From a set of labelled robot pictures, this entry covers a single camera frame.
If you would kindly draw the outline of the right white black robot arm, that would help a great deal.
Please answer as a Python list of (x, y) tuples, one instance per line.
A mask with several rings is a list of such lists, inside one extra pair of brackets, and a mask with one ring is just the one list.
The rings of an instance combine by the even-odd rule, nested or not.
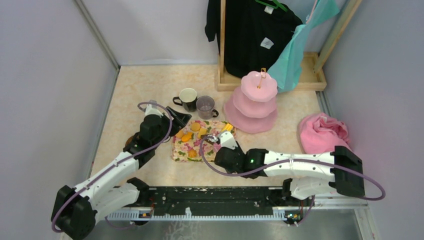
[(227, 173), (243, 174), (245, 178), (286, 176), (281, 199), (295, 206), (312, 195), (336, 191), (348, 197), (365, 196), (362, 160), (345, 146), (315, 154), (279, 153), (263, 148), (243, 152), (222, 147), (214, 163)]

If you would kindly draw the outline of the chocolate triangle cake slice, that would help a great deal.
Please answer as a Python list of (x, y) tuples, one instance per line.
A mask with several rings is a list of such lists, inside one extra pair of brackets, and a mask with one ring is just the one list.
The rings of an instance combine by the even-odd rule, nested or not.
[(202, 135), (202, 140), (206, 141), (207, 143), (209, 143), (211, 145), (220, 143), (219, 137), (217, 137), (216, 135), (213, 135), (213, 134)]

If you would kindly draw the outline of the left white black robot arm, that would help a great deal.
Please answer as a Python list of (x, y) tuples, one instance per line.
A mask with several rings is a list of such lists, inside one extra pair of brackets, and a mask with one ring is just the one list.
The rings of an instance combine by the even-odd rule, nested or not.
[(144, 207), (149, 203), (148, 186), (133, 178), (121, 186), (119, 182), (138, 171), (167, 139), (175, 136), (192, 118), (154, 102), (141, 102), (144, 112), (139, 131), (106, 167), (85, 181), (70, 187), (64, 185), (56, 194), (51, 214), (51, 229), (82, 240), (96, 224), (114, 211), (130, 204)]

